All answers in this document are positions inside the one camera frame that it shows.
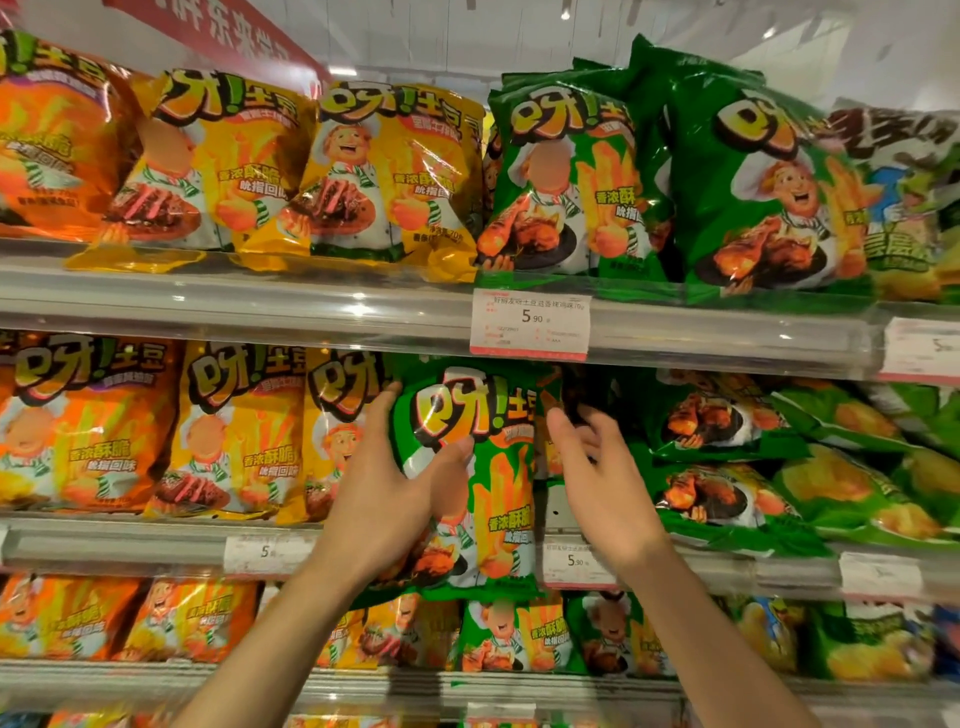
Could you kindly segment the person's right hand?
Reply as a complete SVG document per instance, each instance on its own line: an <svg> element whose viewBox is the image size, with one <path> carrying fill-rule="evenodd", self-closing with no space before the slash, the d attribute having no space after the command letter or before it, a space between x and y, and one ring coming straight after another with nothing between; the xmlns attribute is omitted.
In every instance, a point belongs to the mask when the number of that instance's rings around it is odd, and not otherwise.
<svg viewBox="0 0 960 728"><path fill-rule="evenodd" d="M589 428L589 477L582 486L565 484L569 509L606 566L636 586L671 542L618 422L586 405L578 412L579 426Z"/></svg>

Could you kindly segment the person's left hand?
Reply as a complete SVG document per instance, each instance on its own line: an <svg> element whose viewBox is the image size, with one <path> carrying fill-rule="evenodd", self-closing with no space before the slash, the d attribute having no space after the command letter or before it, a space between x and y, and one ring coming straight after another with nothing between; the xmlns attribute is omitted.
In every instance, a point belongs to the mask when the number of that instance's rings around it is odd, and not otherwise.
<svg viewBox="0 0 960 728"><path fill-rule="evenodd" d="M435 520L429 464L408 478L390 439L392 409L402 393L390 383L366 407L365 430L350 460L312 561L354 599L407 555Z"/></svg>

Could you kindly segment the green chicken snack packet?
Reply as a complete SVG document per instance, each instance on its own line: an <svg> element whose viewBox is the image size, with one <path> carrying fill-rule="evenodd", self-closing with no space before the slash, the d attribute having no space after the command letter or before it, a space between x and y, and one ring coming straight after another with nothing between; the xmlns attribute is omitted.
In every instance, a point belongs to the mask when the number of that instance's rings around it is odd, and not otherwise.
<svg viewBox="0 0 960 728"><path fill-rule="evenodd" d="M644 220L632 79L603 64L501 77L488 98L484 275L590 277L604 299L676 299Z"/></svg>
<svg viewBox="0 0 960 728"><path fill-rule="evenodd" d="M656 459L706 464L810 453L750 374L660 368L643 370L639 384L642 431Z"/></svg>
<svg viewBox="0 0 960 728"><path fill-rule="evenodd" d="M761 71L641 34L630 70L669 156L653 170L690 301L770 294L796 309L816 294L876 297L865 249L874 191L819 108Z"/></svg>
<svg viewBox="0 0 960 728"><path fill-rule="evenodd" d="M562 595L514 602L468 601L458 641L464 673L586 674Z"/></svg>
<svg viewBox="0 0 960 728"><path fill-rule="evenodd" d="M570 591L564 595L564 614L589 674L676 678L676 669L633 592Z"/></svg>
<svg viewBox="0 0 960 728"><path fill-rule="evenodd" d="M537 598L537 418L554 370L529 360L400 353L386 354L386 364L404 385L390 414L390 443L407 478L462 439L473 450L465 474L452 479L452 512L432 519L354 606L411 593L427 601Z"/></svg>
<svg viewBox="0 0 960 728"><path fill-rule="evenodd" d="M833 554L774 486L747 464L654 461L640 465L640 472L661 522L682 545L754 559Z"/></svg>

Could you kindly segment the person's right forearm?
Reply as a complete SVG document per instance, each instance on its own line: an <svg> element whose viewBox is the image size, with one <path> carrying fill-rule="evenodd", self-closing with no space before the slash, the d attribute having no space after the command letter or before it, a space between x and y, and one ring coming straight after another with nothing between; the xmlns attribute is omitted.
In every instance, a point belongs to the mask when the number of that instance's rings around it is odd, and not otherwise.
<svg viewBox="0 0 960 728"><path fill-rule="evenodd" d="M635 593L702 728L821 728L664 536L611 562Z"/></svg>

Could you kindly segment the person's left forearm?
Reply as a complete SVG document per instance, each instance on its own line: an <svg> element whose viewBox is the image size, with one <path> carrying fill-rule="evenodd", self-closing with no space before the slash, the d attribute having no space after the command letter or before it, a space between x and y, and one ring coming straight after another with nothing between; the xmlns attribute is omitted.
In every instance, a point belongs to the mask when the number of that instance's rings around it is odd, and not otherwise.
<svg viewBox="0 0 960 728"><path fill-rule="evenodd" d="M321 539L170 728L283 728L334 626L382 568Z"/></svg>

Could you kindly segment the white red-edged price tag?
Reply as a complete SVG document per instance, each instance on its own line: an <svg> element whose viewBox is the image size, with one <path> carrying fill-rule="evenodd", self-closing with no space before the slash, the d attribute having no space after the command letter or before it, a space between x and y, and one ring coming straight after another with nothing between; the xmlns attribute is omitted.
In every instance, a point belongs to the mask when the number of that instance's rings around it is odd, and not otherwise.
<svg viewBox="0 0 960 728"><path fill-rule="evenodd" d="M867 601L921 601L926 597L921 561L915 557L844 551L838 559L840 591Z"/></svg>
<svg viewBox="0 0 960 728"><path fill-rule="evenodd" d="M894 317L883 332L880 382L960 386L960 321Z"/></svg>
<svg viewBox="0 0 960 728"><path fill-rule="evenodd" d="M551 540L539 557L540 583L561 591L617 591L616 577L586 543Z"/></svg>
<svg viewBox="0 0 960 728"><path fill-rule="evenodd" d="M222 554L225 577L280 578L294 574L309 557L316 536L228 536Z"/></svg>
<svg viewBox="0 0 960 728"><path fill-rule="evenodd" d="M475 357L586 362L593 298L476 288L469 351Z"/></svg>

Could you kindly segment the yellow steak snack packet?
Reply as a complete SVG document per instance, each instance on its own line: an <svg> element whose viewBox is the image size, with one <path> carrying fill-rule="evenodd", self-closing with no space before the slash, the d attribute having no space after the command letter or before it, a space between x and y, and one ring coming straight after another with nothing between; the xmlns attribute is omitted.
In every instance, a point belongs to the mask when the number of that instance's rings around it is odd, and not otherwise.
<svg viewBox="0 0 960 728"><path fill-rule="evenodd" d="M429 601L406 593L383 604L346 612L321 650L316 667L450 672L455 668L462 623L459 601Z"/></svg>
<svg viewBox="0 0 960 728"><path fill-rule="evenodd" d="M382 352L307 349L301 472L277 514L280 526L321 523L329 516L363 437L366 409L392 379Z"/></svg>
<svg viewBox="0 0 960 728"><path fill-rule="evenodd" d="M422 83L334 82L298 191L234 260L260 272L307 259L402 264L429 283L473 283L485 113Z"/></svg>
<svg viewBox="0 0 960 728"><path fill-rule="evenodd" d="M166 274L240 249L298 192L314 99L227 71L174 68L132 89L141 151L65 268Z"/></svg>
<svg viewBox="0 0 960 728"><path fill-rule="evenodd" d="M307 350L189 341L148 518L279 516L302 484Z"/></svg>

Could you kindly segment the clear-fronted metal shelf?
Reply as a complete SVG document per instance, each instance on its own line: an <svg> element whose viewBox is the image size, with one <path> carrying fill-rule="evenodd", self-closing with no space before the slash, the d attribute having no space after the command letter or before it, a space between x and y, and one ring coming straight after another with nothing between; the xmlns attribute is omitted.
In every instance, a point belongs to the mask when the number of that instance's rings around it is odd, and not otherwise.
<svg viewBox="0 0 960 728"><path fill-rule="evenodd" d="M0 712L174 711L215 672L188 662L0 660ZM823 728L960 728L960 684L843 684L789 678ZM410 720L699 725L680 683L631 677L315 669L298 713Z"/></svg>
<svg viewBox="0 0 960 728"><path fill-rule="evenodd" d="M310 535L322 527L283 527L267 520L150 519L141 516L0 514L0 572L113 577L231 577L222 572L229 536ZM819 559L755 559L678 546L690 569L717 596L751 595L799 601L864 600L841 592L838 559L843 552L893 554L920 561L929 603L960 608L960 554L868 552L837 546L837 556ZM282 577L251 579L280 579Z"/></svg>
<svg viewBox="0 0 960 728"><path fill-rule="evenodd" d="M66 269L87 248L0 237L0 327L469 356L474 289L503 289L592 297L588 363L879 382L894 317L960 322L960 306L921 302L816 294L787 308L750 294L733 305L674 284L667 301L621 301L600 297L594 277L438 283L411 266L324 258L280 272L216 252L169 273Z"/></svg>

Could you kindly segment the light green chips packet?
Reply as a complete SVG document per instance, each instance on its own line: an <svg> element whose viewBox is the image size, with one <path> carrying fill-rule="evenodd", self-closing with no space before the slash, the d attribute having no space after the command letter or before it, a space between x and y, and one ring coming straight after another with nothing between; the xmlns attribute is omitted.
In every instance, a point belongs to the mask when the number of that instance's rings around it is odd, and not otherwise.
<svg viewBox="0 0 960 728"><path fill-rule="evenodd" d="M805 672L834 682L923 683L933 674L934 606L819 601L807 609Z"/></svg>
<svg viewBox="0 0 960 728"><path fill-rule="evenodd" d="M764 384L774 409L809 443L852 453L905 454L927 447L960 460L960 395L926 385L868 384L809 377Z"/></svg>
<svg viewBox="0 0 960 728"><path fill-rule="evenodd" d="M887 475L824 443L810 443L808 451L784 461L772 484L822 539L960 553L960 536L951 535Z"/></svg>
<svg viewBox="0 0 960 728"><path fill-rule="evenodd" d="M871 191L863 248L877 297L960 306L960 108L840 97L829 122Z"/></svg>
<svg viewBox="0 0 960 728"><path fill-rule="evenodd" d="M775 672L799 673L800 631L806 606L780 596L730 595L717 601L750 647Z"/></svg>

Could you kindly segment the orange snack packet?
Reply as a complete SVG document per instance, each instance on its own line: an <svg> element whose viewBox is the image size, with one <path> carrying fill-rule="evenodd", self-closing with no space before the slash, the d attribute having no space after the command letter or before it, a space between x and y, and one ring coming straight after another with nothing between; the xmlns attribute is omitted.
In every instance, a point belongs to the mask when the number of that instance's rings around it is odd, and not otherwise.
<svg viewBox="0 0 960 728"><path fill-rule="evenodd" d="M0 659L105 661L142 582L18 572L0 588Z"/></svg>
<svg viewBox="0 0 960 728"><path fill-rule="evenodd" d="M0 512L143 512L167 461L184 351L0 328Z"/></svg>
<svg viewBox="0 0 960 728"><path fill-rule="evenodd" d="M116 661L220 663L254 624L253 581L155 578Z"/></svg>
<svg viewBox="0 0 960 728"><path fill-rule="evenodd" d="M139 151L138 74L0 31L0 237L89 242Z"/></svg>

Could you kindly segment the blue snack packet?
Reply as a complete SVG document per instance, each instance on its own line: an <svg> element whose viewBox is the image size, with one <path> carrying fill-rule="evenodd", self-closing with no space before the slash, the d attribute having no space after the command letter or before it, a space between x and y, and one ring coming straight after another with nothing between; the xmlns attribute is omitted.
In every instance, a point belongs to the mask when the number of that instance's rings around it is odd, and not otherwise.
<svg viewBox="0 0 960 728"><path fill-rule="evenodd" d="M960 608L937 604L933 610L934 674L960 684Z"/></svg>

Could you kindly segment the red hanging sign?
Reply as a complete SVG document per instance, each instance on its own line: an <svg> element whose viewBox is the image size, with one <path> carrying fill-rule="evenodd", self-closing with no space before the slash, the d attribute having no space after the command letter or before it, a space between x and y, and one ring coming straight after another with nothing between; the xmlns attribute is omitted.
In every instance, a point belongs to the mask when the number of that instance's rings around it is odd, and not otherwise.
<svg viewBox="0 0 960 728"><path fill-rule="evenodd" d="M294 43L249 0L101 0L159 31L218 70L313 93L329 69Z"/></svg>

